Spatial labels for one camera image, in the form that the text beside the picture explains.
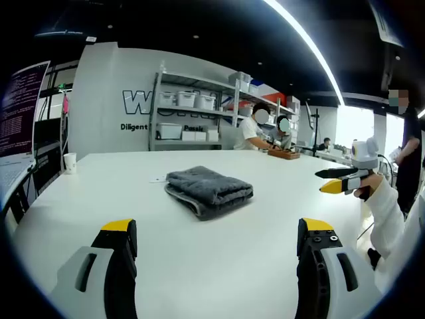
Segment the person's right hand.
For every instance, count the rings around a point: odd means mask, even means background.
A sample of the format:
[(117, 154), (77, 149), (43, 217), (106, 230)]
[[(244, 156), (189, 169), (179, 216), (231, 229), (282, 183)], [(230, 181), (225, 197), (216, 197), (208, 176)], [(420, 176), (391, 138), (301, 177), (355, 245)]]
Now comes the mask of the person's right hand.
[(382, 181), (383, 176), (376, 173), (364, 176), (360, 179), (360, 185), (354, 190), (353, 194), (356, 198), (366, 201), (377, 190)]

